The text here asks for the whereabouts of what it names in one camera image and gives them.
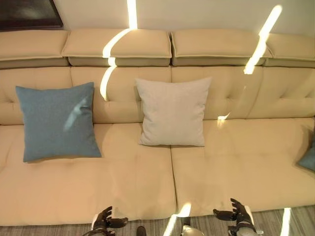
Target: sofa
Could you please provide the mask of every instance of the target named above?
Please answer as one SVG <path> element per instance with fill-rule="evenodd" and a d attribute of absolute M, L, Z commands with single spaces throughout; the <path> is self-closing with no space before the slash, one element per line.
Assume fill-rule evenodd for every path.
<path fill-rule="evenodd" d="M 113 217 L 129 220 L 167 218 L 186 204 L 190 216 L 201 216 L 230 210 L 231 197 L 252 211 L 315 204 L 315 173 L 297 165 L 315 127 L 314 38 L 271 34 L 246 75 L 259 40 L 252 32 L 137 29 L 113 43 L 121 31 L 0 33 L 0 225 L 89 223 L 108 206 Z M 104 56 L 108 45 L 115 66 Z M 209 76 L 204 147 L 139 144 L 144 115 L 136 78 L 178 83 Z M 15 87 L 87 82 L 94 82 L 102 157 L 24 163 Z"/>

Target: throw pillow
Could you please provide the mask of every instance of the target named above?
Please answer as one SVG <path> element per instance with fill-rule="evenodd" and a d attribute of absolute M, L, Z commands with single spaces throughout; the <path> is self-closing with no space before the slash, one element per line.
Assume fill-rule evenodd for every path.
<path fill-rule="evenodd" d="M 305 153 L 303 158 L 299 161 L 299 165 L 315 171 L 315 134 L 313 137 L 311 148 Z"/>
<path fill-rule="evenodd" d="M 59 155 L 101 157 L 94 135 L 94 83 L 37 90 L 16 87 L 25 130 L 24 162 Z"/>
<path fill-rule="evenodd" d="M 210 82 L 136 79 L 144 113 L 140 144 L 204 146 L 202 120 Z"/>

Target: floor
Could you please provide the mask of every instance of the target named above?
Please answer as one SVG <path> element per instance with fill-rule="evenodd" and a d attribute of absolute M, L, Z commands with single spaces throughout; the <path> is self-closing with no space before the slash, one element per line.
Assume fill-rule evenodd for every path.
<path fill-rule="evenodd" d="M 257 229 L 264 236 L 315 236 L 315 206 L 303 206 L 286 210 L 253 213 Z M 145 226 L 148 236 L 163 236 L 169 219 L 131 221 L 124 228 L 116 229 L 117 236 L 135 236 L 138 226 Z M 182 218 L 177 218 L 171 234 L 180 236 Z M 193 217 L 191 226 L 200 229 L 205 236 L 227 236 L 227 226 L 232 222 L 220 221 L 213 215 Z M 85 225 L 18 226 L 0 227 L 0 236 L 81 236 L 90 229 Z"/>

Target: white wall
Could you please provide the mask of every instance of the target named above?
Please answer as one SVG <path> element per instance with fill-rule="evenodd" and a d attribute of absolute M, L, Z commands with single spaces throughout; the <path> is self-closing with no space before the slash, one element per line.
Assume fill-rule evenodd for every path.
<path fill-rule="evenodd" d="M 128 28 L 126 0 L 55 0 L 65 29 Z M 315 35 L 315 0 L 137 0 L 143 29 L 234 28 L 259 32 L 272 8 L 272 32 Z"/>

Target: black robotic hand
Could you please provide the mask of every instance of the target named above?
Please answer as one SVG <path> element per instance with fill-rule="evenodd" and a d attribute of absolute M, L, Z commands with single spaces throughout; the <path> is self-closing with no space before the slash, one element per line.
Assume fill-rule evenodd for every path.
<path fill-rule="evenodd" d="M 256 229 L 245 206 L 233 198 L 231 198 L 231 202 L 235 207 L 233 211 L 213 210 L 216 218 L 226 221 L 236 220 L 236 226 L 228 226 L 228 233 L 231 236 L 256 236 Z"/>
<path fill-rule="evenodd" d="M 82 236 L 95 236 L 95 235 L 104 235 L 104 236 L 115 236 L 115 231 L 108 231 L 107 228 L 116 229 L 122 228 L 128 223 L 128 218 L 112 218 L 113 207 L 110 206 L 98 214 L 95 221 L 92 223 L 92 230 L 87 232 Z"/>

